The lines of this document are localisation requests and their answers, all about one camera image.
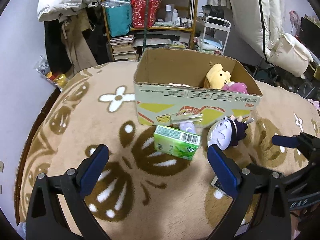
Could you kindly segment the beige coat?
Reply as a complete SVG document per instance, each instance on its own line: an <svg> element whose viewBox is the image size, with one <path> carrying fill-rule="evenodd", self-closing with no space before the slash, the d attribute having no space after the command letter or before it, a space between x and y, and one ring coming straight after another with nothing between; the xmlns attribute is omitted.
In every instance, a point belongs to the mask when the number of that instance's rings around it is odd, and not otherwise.
<svg viewBox="0 0 320 240"><path fill-rule="evenodd" d="M84 69L95 67L97 62L82 34L83 31L93 31L86 10L67 18L61 30L61 40L72 64L68 75L73 76Z"/></svg>

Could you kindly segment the plastic bag of toys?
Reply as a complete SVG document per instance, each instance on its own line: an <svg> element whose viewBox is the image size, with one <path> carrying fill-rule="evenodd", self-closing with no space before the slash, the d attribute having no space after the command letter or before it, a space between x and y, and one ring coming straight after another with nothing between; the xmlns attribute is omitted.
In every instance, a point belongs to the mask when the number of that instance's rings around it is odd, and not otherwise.
<svg viewBox="0 0 320 240"><path fill-rule="evenodd" d="M60 91L63 91L69 81L65 74L52 73L46 55L40 55L40 59L35 64L34 69L42 78L46 79L52 85L55 85Z"/></svg>

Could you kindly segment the wooden shelf unit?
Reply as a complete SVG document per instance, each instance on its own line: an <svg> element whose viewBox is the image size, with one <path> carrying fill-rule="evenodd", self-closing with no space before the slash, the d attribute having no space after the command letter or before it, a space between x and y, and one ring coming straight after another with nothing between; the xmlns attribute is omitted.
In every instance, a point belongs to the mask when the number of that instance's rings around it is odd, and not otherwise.
<svg viewBox="0 0 320 240"><path fill-rule="evenodd" d="M137 60L147 47L190 49L198 0L102 0L111 61Z"/></svg>

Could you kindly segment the red gift bag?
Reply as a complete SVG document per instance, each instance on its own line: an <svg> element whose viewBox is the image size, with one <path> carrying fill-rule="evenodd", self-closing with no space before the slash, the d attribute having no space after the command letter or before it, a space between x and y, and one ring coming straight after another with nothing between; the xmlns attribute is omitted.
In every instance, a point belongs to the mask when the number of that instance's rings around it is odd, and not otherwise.
<svg viewBox="0 0 320 240"><path fill-rule="evenodd" d="M146 26L149 28L156 22L157 12L160 8L160 0L149 0ZM131 0L132 26L143 29L145 26L146 0Z"/></svg>

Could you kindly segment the pink bear plush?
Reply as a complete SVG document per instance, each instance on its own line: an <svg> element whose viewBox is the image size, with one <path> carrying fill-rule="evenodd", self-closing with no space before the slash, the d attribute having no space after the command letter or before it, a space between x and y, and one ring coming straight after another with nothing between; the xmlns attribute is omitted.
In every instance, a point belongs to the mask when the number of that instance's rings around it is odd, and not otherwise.
<svg viewBox="0 0 320 240"><path fill-rule="evenodd" d="M247 86L242 82L231 81L231 82L225 84L221 89L225 90L225 91L230 91L230 92L248 94Z"/></svg>

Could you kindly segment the stack of books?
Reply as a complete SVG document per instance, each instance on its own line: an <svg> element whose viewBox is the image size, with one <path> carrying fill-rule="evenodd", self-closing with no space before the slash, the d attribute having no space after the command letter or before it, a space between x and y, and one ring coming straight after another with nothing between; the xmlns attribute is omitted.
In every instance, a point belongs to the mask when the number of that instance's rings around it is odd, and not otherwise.
<svg viewBox="0 0 320 240"><path fill-rule="evenodd" d="M114 61L136 61L137 50L133 47L134 35L115 37L110 39L108 45Z"/></svg>

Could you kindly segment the yellow dog plush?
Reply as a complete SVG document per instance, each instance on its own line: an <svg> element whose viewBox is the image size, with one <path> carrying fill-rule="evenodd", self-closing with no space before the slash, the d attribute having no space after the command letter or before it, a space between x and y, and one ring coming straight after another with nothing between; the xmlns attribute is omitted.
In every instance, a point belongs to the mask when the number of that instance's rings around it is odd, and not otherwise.
<svg viewBox="0 0 320 240"><path fill-rule="evenodd" d="M229 71L224 71L223 66L217 63L212 66L206 74L204 80L204 88L222 89L222 87L231 81L231 74Z"/></svg>

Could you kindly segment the green pole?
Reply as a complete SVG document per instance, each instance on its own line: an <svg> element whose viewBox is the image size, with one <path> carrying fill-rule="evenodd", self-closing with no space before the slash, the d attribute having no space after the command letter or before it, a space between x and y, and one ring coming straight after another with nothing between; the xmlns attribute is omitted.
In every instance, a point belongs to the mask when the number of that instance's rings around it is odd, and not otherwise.
<svg viewBox="0 0 320 240"><path fill-rule="evenodd" d="M145 14L144 14L144 32L143 32L143 49L142 49L142 52L144 52L145 49L146 49L148 19L149 19L149 0L146 0Z"/></svg>

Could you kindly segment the white rolling cart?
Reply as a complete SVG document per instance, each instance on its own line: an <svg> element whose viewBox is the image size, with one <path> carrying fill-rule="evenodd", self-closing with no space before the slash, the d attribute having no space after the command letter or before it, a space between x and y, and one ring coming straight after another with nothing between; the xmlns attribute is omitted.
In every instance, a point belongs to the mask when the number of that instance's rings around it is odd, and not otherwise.
<svg viewBox="0 0 320 240"><path fill-rule="evenodd" d="M197 51L223 55L231 32L231 22L214 16L197 16L201 32L194 38Z"/></svg>

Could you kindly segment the beige patterned plush rug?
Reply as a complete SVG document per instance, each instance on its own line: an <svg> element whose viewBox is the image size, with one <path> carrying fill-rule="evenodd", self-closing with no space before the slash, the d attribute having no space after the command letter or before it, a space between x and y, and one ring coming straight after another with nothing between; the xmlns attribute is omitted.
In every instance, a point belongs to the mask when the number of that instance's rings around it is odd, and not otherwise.
<svg viewBox="0 0 320 240"><path fill-rule="evenodd" d="M202 239L215 228L231 199L212 187L208 129L197 128L201 145L187 161L155 152L155 126L138 122L132 94L137 63L107 63L70 79L30 146L20 192L25 221L39 173L77 168L99 144L109 161L90 196L90 211L112 239ZM300 131L319 137L319 114L295 93L256 81L262 100L251 113L247 137L227 157L242 168L253 162L284 174L307 165L298 150L274 146L273 135Z"/></svg>

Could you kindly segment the green tissue pack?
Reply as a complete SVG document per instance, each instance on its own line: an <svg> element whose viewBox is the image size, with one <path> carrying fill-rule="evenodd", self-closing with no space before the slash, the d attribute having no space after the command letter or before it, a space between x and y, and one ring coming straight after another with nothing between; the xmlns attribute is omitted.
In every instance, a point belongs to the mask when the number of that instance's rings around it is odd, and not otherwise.
<svg viewBox="0 0 320 240"><path fill-rule="evenodd" d="M192 161L198 150L201 137L168 126L157 126L154 133L154 146L157 152Z"/></svg>

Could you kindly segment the cardboard box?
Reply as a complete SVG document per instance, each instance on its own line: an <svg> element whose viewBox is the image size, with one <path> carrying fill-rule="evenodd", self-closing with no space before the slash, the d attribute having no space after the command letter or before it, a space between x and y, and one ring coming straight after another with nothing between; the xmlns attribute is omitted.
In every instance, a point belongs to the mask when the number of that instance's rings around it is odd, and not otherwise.
<svg viewBox="0 0 320 240"><path fill-rule="evenodd" d="M210 88L206 75L212 67L244 83L247 93ZM195 125L207 128L225 116L248 117L263 96L238 60L195 50L146 49L133 80L141 125L170 126L179 117L199 114Z"/></svg>

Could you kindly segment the teal shopping bag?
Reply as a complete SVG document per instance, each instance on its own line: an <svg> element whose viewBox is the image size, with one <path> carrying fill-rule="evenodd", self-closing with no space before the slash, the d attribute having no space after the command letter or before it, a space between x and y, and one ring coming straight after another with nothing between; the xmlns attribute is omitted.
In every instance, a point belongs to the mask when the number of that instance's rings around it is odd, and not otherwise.
<svg viewBox="0 0 320 240"><path fill-rule="evenodd" d="M132 27L132 7L130 0L106 0L103 3L110 35L126 35Z"/></svg>

